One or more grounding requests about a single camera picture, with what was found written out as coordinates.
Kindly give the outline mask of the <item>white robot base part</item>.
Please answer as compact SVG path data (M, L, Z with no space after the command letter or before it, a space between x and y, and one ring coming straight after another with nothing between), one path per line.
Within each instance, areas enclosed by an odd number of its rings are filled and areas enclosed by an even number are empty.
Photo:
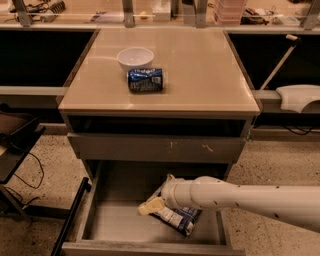
M282 110L301 113L310 103L320 100L320 86L317 85L290 85L278 87L276 92L281 97Z

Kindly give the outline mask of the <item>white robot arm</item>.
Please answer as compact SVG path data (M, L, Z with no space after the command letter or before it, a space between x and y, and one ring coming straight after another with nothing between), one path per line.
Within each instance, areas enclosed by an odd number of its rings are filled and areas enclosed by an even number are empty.
M236 185L210 176L185 180L169 174L156 192L139 205L138 212L148 215L165 207L239 208L320 232L319 186Z

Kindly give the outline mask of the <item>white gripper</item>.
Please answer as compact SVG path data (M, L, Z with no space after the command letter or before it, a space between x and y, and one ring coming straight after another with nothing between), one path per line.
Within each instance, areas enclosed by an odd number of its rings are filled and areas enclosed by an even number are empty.
M192 180L176 178L172 174L167 175L161 189L161 197L155 197L138 207L140 215L145 216L162 210L165 205L172 209L194 207L191 199Z

